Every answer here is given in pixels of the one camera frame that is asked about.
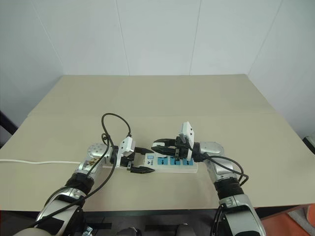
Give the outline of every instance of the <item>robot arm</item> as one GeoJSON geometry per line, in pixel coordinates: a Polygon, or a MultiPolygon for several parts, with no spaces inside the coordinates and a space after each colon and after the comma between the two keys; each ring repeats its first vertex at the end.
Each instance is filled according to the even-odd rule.
{"type": "Polygon", "coordinates": [[[220,144],[194,142],[194,131],[188,121],[183,123],[179,136],[175,140],[159,139],[155,141],[155,144],[152,150],[160,154],[174,156],[176,160],[193,158],[195,162],[205,163],[219,197],[220,208],[217,221],[219,223],[221,219],[226,235],[266,236],[259,217],[248,196],[244,194],[236,173],[233,172],[232,162],[228,158],[220,158],[224,157],[224,149],[220,144]]]}
{"type": "MultiPolygon", "coordinates": [[[[88,148],[85,160],[79,164],[65,186],[54,192],[47,200],[36,221],[88,195],[102,166],[105,162],[110,161],[112,153],[112,148],[105,144],[91,145],[88,148]]],[[[78,226],[84,226],[83,204],[84,201],[80,204],[73,205],[35,225],[34,228],[28,228],[18,232],[16,236],[73,235],[78,226]]],[[[87,236],[89,235],[89,229],[91,228],[87,227],[85,232],[87,236]]]]}

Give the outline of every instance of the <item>white power strip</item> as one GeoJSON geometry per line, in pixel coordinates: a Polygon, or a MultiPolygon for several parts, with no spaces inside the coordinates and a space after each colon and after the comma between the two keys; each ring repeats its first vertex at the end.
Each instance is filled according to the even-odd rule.
{"type": "Polygon", "coordinates": [[[142,166],[152,168],[157,173],[197,173],[198,165],[191,159],[175,161],[173,156],[146,153],[142,166]]]}

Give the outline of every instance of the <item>beige tabletop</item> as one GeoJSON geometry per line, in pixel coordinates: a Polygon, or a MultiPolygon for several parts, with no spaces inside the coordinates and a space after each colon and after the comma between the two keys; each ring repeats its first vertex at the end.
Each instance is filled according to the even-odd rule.
{"type": "MultiPolygon", "coordinates": [[[[0,149],[1,159],[82,161],[100,142],[103,113],[122,115],[138,147],[175,138],[189,120],[195,141],[216,141],[250,176],[243,186],[255,207],[315,202],[315,156],[245,75],[63,76],[0,149]]],[[[126,127],[106,125],[118,144],[126,127]]],[[[0,209],[39,211],[74,164],[0,163],[0,209]]],[[[108,170],[104,169],[94,186],[108,170]]],[[[86,211],[204,209],[218,206],[203,163],[196,174],[115,170],[86,211]]]]}

